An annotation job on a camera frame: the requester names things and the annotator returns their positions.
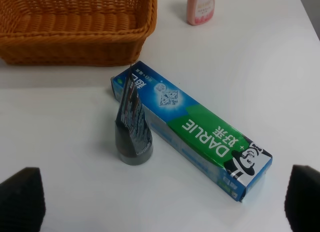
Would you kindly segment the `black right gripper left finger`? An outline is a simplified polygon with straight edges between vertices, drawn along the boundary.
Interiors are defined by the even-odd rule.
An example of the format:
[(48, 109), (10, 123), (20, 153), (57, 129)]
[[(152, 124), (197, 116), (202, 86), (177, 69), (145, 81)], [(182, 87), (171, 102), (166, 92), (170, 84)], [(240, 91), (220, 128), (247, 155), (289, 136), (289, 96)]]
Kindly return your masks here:
[(38, 167), (25, 167), (0, 184), (0, 230), (39, 232), (46, 214)]

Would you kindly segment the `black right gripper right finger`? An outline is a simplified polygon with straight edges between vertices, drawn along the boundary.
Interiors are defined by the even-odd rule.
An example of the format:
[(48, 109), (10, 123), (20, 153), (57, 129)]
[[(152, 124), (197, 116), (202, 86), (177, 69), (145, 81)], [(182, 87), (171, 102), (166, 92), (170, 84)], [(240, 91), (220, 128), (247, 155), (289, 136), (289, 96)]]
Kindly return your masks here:
[(308, 165), (293, 165), (284, 201), (293, 232), (320, 230), (320, 172)]

